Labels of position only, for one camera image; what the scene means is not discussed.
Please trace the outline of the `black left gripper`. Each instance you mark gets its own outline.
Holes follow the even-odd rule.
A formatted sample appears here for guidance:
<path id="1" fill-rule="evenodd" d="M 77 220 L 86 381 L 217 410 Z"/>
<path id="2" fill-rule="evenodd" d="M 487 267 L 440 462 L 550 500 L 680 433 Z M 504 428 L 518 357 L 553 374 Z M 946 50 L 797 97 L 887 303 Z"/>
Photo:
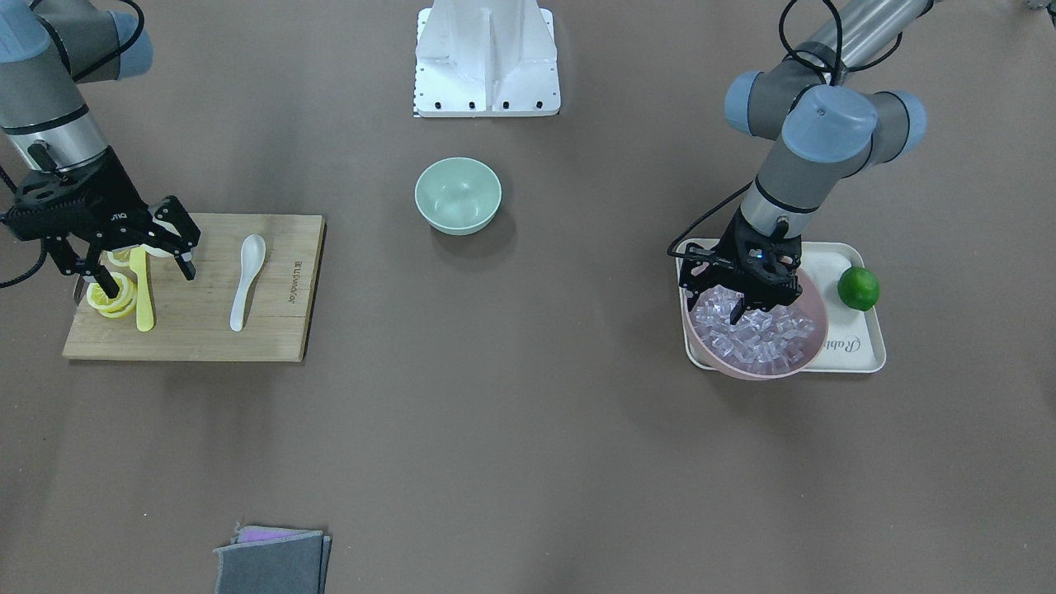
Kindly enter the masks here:
<path id="1" fill-rule="evenodd" d="M 799 299 L 802 237 L 788 238 L 788 223 L 780 222 L 774 233 L 758 233 L 739 211 L 729 222 L 718 242 L 718 256 L 731 263 L 720 284 L 738 292 L 729 324 L 739 323 L 751 309 L 769 311 Z"/>

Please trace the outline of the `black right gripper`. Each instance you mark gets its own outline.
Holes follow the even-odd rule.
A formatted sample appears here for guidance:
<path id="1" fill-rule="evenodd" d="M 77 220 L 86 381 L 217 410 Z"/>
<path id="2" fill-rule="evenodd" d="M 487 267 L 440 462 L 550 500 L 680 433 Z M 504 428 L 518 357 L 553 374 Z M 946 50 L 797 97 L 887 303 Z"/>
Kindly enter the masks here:
<path id="1" fill-rule="evenodd" d="M 120 296 L 120 283 L 101 263 L 103 248 L 148 243 L 173 256 L 186 281 L 196 278 L 193 252 L 200 229 L 177 196 L 166 196 L 153 214 L 118 161 L 95 161 L 68 170 L 30 172 L 16 189 L 2 222 L 19 240 L 45 239 L 45 250 L 60 273 L 96 283 L 106 297 Z M 86 256 L 69 244 L 67 234 L 89 242 Z"/>

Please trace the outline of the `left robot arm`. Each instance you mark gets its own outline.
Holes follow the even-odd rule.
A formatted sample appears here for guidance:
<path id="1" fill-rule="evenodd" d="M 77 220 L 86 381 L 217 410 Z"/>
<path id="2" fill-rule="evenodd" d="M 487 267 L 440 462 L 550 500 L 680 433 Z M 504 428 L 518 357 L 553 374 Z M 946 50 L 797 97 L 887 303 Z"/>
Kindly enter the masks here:
<path id="1" fill-rule="evenodd" d="M 903 31 L 932 10 L 931 1 L 852 1 L 768 72 L 731 83 L 725 120 L 770 140 L 772 147 L 723 237 L 698 276 L 684 286 L 694 307 L 721 285 L 740 298 L 729 320 L 751 309 L 788 307 L 802 294 L 802 233 L 837 182 L 913 150 L 924 138 L 926 110 L 908 92 L 864 94 L 852 73 L 874 67 L 900 45 Z"/>

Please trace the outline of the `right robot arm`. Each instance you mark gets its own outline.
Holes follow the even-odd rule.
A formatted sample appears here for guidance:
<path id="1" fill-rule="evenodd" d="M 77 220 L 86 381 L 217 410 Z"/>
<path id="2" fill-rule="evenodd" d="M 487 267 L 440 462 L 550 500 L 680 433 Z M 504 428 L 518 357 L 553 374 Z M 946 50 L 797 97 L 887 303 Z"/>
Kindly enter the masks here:
<path id="1" fill-rule="evenodd" d="M 90 1 L 1 4 L 2 132 L 29 173 L 12 186 L 2 224 L 41 258 L 116 297 L 120 287 L 101 262 L 105 250 L 147 245 L 196 278 L 200 229 L 175 196 L 142 199 L 106 138 L 80 83 L 135 78 L 153 64 L 139 4 L 127 10 Z"/>

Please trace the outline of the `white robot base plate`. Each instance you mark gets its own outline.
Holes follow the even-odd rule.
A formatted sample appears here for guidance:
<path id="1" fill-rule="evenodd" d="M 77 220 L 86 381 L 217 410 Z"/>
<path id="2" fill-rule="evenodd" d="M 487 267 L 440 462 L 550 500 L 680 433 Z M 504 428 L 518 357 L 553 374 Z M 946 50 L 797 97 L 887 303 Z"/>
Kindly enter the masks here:
<path id="1" fill-rule="evenodd" d="M 416 24 L 415 116 L 543 117 L 561 110 L 550 10 L 535 1 L 435 1 Z"/>

